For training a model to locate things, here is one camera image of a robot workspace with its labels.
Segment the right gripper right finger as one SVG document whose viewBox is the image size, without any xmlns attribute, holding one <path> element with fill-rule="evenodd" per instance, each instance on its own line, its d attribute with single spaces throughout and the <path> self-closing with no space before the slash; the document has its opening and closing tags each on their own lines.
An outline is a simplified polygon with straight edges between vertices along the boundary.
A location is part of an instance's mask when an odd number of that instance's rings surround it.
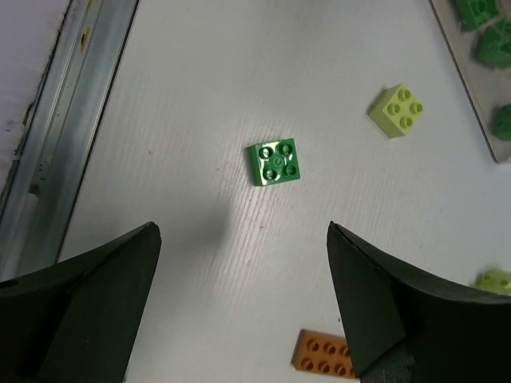
<svg viewBox="0 0 511 383">
<path fill-rule="evenodd" d="M 509 381 L 508 296 L 440 278 L 337 223 L 327 253 L 360 381 Z"/>
</svg>

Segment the upturned green 2x4 lego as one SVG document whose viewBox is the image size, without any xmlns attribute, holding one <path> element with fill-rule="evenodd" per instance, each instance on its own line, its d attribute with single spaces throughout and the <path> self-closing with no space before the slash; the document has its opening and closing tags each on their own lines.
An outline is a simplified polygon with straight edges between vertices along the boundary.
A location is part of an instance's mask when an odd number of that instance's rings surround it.
<svg viewBox="0 0 511 383">
<path fill-rule="evenodd" d="M 495 0 L 455 0 L 454 8 L 463 32 L 481 32 L 501 19 L 501 7 Z"/>
</svg>

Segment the green 2x2 lego brick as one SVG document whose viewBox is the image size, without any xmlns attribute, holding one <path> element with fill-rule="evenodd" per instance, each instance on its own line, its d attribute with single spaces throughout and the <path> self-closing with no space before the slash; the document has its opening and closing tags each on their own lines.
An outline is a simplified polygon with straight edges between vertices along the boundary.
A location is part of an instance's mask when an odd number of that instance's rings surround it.
<svg viewBox="0 0 511 383">
<path fill-rule="evenodd" d="M 253 184 L 257 187 L 300 179 L 293 138 L 253 144 L 247 148 Z"/>
</svg>

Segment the small green lego brick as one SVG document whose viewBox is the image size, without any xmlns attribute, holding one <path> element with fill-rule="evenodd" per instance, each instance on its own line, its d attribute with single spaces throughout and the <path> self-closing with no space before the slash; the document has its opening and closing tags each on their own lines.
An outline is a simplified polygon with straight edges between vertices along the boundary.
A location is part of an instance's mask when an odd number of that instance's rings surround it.
<svg viewBox="0 0 511 383">
<path fill-rule="evenodd" d="M 511 141 L 511 105 L 502 105 L 494 109 L 492 134 L 502 141 Z"/>
</svg>

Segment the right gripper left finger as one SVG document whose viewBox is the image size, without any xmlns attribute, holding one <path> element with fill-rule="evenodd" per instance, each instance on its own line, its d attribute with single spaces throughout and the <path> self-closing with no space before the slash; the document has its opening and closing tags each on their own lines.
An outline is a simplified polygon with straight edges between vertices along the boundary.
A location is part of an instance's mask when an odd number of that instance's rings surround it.
<svg viewBox="0 0 511 383">
<path fill-rule="evenodd" d="M 3 382 L 121 382 L 161 248 L 146 223 L 1 284 Z"/>
</svg>

